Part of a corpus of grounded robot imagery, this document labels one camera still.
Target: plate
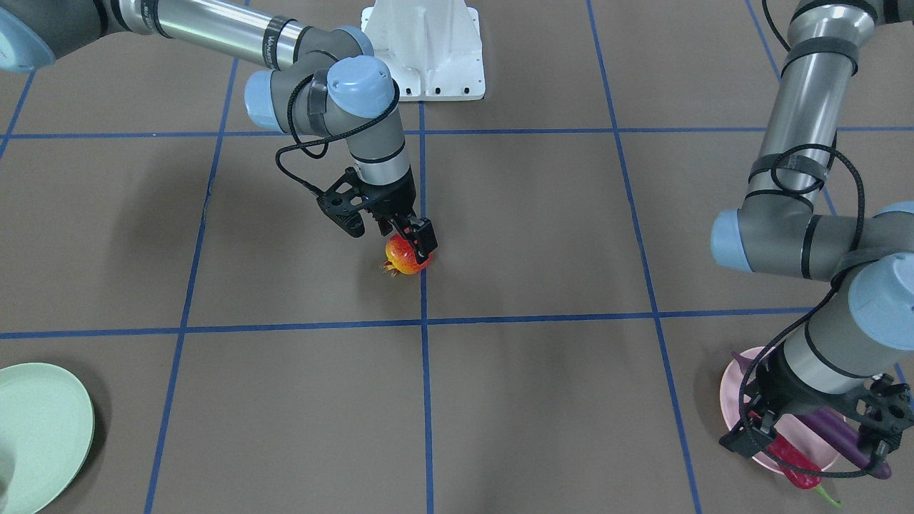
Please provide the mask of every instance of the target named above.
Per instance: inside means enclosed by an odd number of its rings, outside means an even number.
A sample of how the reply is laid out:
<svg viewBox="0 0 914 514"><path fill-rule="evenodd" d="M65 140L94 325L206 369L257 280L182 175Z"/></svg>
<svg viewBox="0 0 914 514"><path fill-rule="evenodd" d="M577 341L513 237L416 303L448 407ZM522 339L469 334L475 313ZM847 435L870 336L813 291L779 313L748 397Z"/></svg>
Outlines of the plate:
<svg viewBox="0 0 914 514"><path fill-rule="evenodd" d="M750 348L740 353L740 355L755 359L755 356L759 355L761 350L762 347ZM742 381L742 377L743 374L739 370L739 364L737 364L736 360L731 360L727 369L724 370L724 378L720 381L720 412L724 415L724 423L727 424L728 430L733 428L733 425L739 419L737 394L739 394L739 383ZM748 400L748 396L744 397L744 401L747 402ZM838 451L790 414L784 414L774 427L778 429L778 434L783 435L823 471L837 462ZM763 453L756 454L752 457L752 460L775 473L783 475L777 463Z"/></svg>
<svg viewBox="0 0 914 514"><path fill-rule="evenodd" d="M89 453L95 416L69 371L40 362L0 369L0 514L35 514Z"/></svg>

